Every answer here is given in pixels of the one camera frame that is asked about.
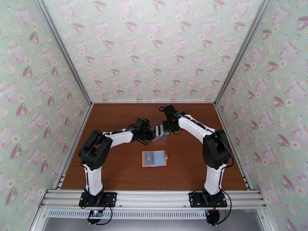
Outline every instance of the metal grate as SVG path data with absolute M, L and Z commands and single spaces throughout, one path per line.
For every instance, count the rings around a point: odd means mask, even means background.
M 90 210 L 76 211 L 75 209 L 50 209 L 49 218 L 75 218 L 87 219 Z M 103 214 L 104 218 L 110 218 L 111 212 L 106 211 Z M 156 220 L 176 220 L 176 219 L 206 219 L 205 211 L 136 211 L 122 210 L 113 211 L 113 219 L 156 219 Z

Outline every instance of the wall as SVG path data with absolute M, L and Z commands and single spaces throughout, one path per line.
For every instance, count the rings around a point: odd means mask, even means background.
M 27 230 L 87 104 L 32 0 L 0 1 L 0 230 Z
M 274 0 L 219 102 L 280 230 L 307 230 L 308 2 Z
M 212 102 L 261 1 L 45 0 L 94 102 Z

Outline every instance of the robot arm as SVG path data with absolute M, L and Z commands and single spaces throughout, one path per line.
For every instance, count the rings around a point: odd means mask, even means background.
M 135 124 L 120 131 L 100 132 L 95 130 L 92 132 L 78 153 L 81 165 L 85 170 L 85 197 L 89 204 L 98 206 L 102 203 L 101 170 L 110 148 L 122 143 L 133 141 L 144 143 L 147 140 L 152 140 L 155 133 L 150 130 L 150 127 L 149 120 L 138 118 Z
M 207 206 L 213 206 L 217 198 L 222 195 L 222 176 L 230 158 L 225 132 L 205 126 L 185 111 L 178 112 L 172 105 L 159 110 L 167 117 L 167 120 L 163 122 L 165 131 L 174 132 L 179 128 L 185 129 L 203 144 L 203 159 L 207 164 L 203 198 Z

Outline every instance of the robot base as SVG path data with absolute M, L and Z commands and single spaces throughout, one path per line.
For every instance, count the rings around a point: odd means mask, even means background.
M 81 194 L 79 200 L 79 206 L 81 208 L 86 207 L 115 207 L 117 200 L 117 193 L 115 192 L 104 192 L 102 190 L 96 196 L 91 195 L 87 190 Z
M 216 195 L 210 195 L 203 189 L 203 192 L 191 192 L 189 202 L 191 208 L 226 208 L 227 202 L 224 193 L 220 191 Z

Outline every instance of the brown wooden surface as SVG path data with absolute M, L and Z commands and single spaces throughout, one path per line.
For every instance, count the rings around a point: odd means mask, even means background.
M 85 174 L 80 166 L 78 150 L 95 129 L 109 132 L 135 123 L 138 117 L 150 120 L 151 126 L 166 120 L 160 106 L 167 104 L 95 104 L 86 124 L 77 151 L 74 154 L 62 189 L 84 189 Z M 185 110 L 201 123 L 221 129 L 212 104 L 174 104 L 176 110 Z M 142 168 L 141 152 L 165 150 L 167 166 Z M 201 190 L 206 178 L 206 164 L 202 158 L 202 144 L 191 134 L 183 131 L 170 134 L 165 142 L 148 142 L 142 145 L 131 142 L 113 147 L 102 167 L 104 189 L 131 190 Z M 245 183 L 235 165 L 225 170 L 224 190 L 245 190 Z

